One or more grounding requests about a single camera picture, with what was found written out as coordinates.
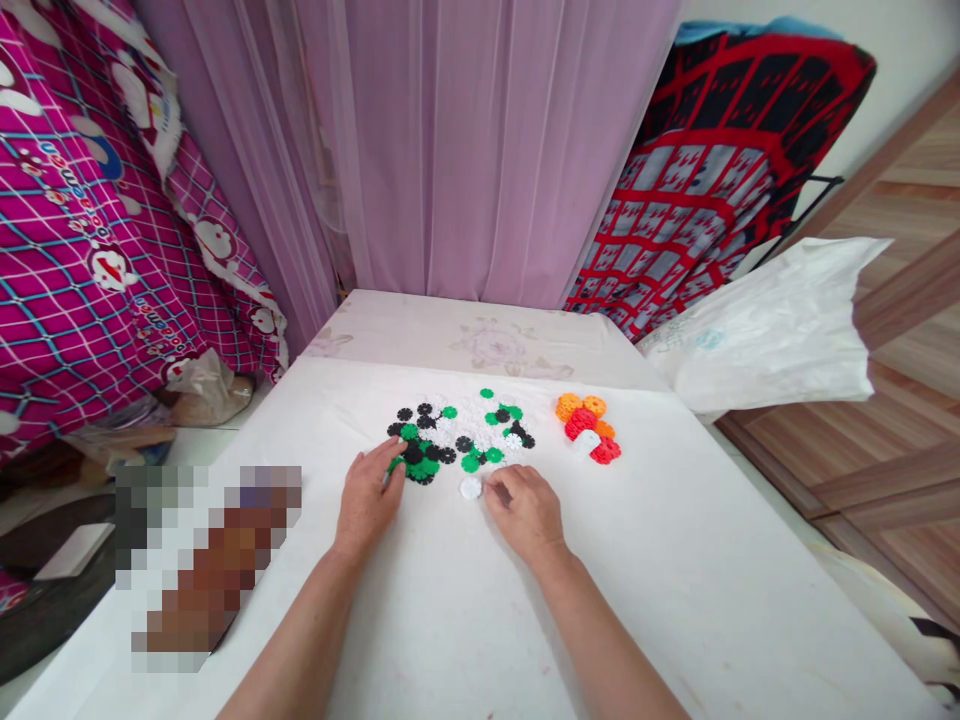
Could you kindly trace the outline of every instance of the wooden door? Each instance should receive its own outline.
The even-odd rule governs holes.
[[[960,481],[860,505],[843,517],[948,617],[960,618]]]
[[[804,516],[956,627],[960,73],[799,234],[857,235],[894,238],[855,295],[874,397],[733,412],[718,427]]]

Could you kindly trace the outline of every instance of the yellow plastic piece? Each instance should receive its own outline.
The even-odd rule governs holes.
[[[580,407],[583,407],[583,400],[580,399],[579,395],[564,393],[557,400],[557,417],[560,418],[561,422],[566,423],[573,415],[573,411]]]
[[[583,399],[583,406],[598,418],[602,418],[603,414],[607,411],[607,404],[596,395],[588,395],[585,397]]]

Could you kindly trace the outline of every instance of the purple curtain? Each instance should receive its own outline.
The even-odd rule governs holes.
[[[348,288],[559,307],[681,4],[137,2],[294,354],[331,262]]]
[[[359,286],[559,307],[680,6],[298,0]]]
[[[296,79],[290,67],[302,63],[297,36],[283,37],[289,3],[133,4],[179,77],[186,124],[288,318],[295,357],[336,309],[337,285],[316,187],[318,163],[297,125],[315,114],[315,103],[290,86]]]

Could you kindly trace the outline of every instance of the white wall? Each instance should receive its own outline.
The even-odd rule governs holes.
[[[960,61],[960,0],[689,0],[687,20],[824,25],[877,59],[877,75],[820,174],[849,177]],[[816,195],[807,188],[798,211]]]

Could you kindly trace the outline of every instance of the floral print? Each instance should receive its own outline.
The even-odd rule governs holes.
[[[333,357],[340,352],[340,346],[353,340],[353,335],[334,335],[333,328],[327,325],[310,341],[304,355],[309,357]]]
[[[517,323],[503,324],[496,318],[478,317],[474,325],[461,325],[463,337],[451,344],[471,356],[477,370],[503,368],[513,377],[566,380],[573,374],[569,365],[552,365],[546,358],[531,358],[528,340],[537,340],[533,328]]]

